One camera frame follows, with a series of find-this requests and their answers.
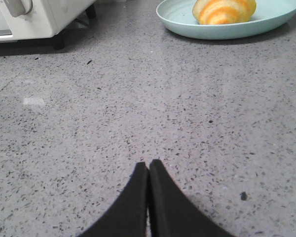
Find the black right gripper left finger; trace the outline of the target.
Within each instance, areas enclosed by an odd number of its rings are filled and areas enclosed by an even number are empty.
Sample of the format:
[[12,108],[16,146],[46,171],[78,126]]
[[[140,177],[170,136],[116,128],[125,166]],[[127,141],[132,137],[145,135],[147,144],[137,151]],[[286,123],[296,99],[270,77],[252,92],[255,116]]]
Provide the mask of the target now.
[[81,237],[145,237],[147,224],[148,169],[135,169],[110,208]]

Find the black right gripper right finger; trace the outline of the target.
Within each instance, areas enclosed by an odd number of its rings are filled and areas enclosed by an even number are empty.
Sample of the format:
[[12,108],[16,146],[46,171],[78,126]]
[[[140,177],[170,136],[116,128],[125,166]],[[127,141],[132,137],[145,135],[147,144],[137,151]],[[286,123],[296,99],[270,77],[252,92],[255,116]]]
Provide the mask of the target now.
[[197,209],[158,159],[149,165],[148,208],[153,237],[232,236]]

